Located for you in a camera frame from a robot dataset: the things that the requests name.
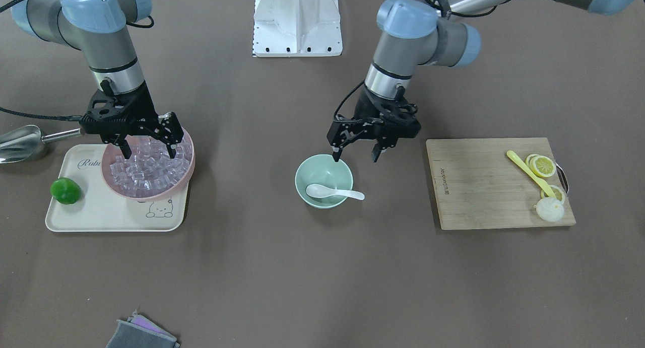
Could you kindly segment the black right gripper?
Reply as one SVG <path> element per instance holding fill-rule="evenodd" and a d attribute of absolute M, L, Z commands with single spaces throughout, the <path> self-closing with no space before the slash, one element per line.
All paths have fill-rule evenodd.
<path fill-rule="evenodd" d="M 118 94 L 113 82 L 101 81 L 79 124 L 86 133 L 99 134 L 108 143 L 117 141 L 125 159 L 132 155 L 127 135 L 151 136 L 159 140 L 166 144 L 170 159 L 175 159 L 176 147 L 184 135 L 174 112 L 157 114 L 146 83 Z"/>

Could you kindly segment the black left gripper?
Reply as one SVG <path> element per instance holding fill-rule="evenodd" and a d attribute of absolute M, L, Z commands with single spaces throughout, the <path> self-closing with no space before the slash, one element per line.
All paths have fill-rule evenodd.
<path fill-rule="evenodd" d="M 393 100 L 382 98 L 367 87 L 360 95 L 352 118 L 336 113 L 327 133 L 334 162 L 340 160 L 343 149 L 357 140 L 376 140 L 372 160 L 378 161 L 387 148 L 396 146 L 399 138 L 414 138 L 421 130 L 416 118 L 417 105 L 409 103 L 403 94 L 405 87 L 395 87 Z"/>

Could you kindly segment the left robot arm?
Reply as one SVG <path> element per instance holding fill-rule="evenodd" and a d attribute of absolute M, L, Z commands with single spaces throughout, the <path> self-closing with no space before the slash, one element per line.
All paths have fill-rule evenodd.
<path fill-rule="evenodd" d="M 421 125 L 417 106 L 405 99 L 418 65 L 466 66 L 481 50 L 477 29 L 453 17 L 476 18 L 511 0 L 385 0 L 378 9 L 382 34 L 352 118 L 334 113 L 327 139 L 334 162 L 357 140 L 374 140 L 372 160 L 394 148 L 401 138 L 414 138 Z M 553 0 L 590 13 L 612 15 L 634 0 Z"/>

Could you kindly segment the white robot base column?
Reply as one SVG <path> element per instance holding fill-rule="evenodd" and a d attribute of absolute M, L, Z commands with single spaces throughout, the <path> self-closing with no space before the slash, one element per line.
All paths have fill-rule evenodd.
<path fill-rule="evenodd" d="M 255 57 L 327 57 L 343 52 L 339 0 L 255 0 Z"/>

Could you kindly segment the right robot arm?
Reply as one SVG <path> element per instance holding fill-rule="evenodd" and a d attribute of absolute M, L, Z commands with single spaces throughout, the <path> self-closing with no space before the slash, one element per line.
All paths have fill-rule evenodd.
<path fill-rule="evenodd" d="M 175 113 L 155 112 L 127 30 L 150 16 L 151 0 L 12 0 L 6 9 L 26 33 L 82 51 L 98 85 L 76 118 L 84 132 L 118 146 L 125 158 L 131 157 L 127 136 L 150 136 L 175 157 L 182 127 Z"/>

